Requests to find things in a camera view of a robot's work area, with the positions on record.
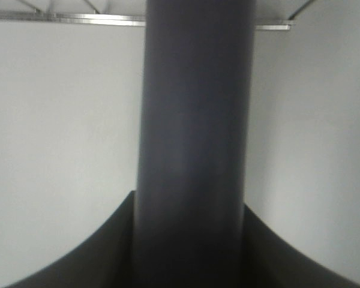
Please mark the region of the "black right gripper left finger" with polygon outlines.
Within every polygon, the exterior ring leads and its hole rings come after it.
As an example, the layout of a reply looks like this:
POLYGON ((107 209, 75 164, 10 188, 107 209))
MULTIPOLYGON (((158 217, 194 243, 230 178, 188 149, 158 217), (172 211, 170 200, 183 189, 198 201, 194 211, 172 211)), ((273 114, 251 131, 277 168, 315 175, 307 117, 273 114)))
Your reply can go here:
POLYGON ((131 287, 134 191, 88 239, 10 287, 131 287))

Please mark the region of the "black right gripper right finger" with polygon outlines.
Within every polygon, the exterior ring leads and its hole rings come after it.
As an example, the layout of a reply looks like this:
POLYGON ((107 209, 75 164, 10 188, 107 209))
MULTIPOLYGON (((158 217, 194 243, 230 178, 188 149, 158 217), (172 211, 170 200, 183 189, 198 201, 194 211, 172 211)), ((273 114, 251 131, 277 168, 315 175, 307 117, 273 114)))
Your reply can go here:
POLYGON ((318 264, 244 205, 240 287, 360 287, 318 264))

